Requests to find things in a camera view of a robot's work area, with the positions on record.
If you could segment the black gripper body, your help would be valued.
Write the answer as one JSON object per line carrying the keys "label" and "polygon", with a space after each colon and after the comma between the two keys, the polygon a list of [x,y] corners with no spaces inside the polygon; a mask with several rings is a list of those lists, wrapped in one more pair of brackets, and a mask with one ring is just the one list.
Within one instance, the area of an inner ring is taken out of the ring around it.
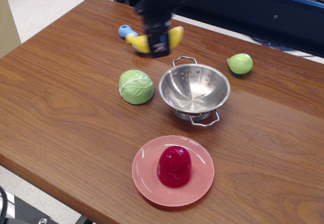
{"label": "black gripper body", "polygon": [[136,12],[143,17],[146,33],[158,33],[167,30],[172,13],[182,7],[186,0],[140,0]]}

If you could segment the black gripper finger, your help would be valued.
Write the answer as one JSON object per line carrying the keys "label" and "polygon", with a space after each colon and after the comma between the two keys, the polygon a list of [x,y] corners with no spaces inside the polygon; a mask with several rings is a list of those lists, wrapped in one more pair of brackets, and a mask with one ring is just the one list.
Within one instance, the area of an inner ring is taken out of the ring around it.
{"label": "black gripper finger", "polygon": [[169,48],[169,35],[166,29],[154,31],[147,34],[150,54],[154,58],[168,56],[170,53]]}

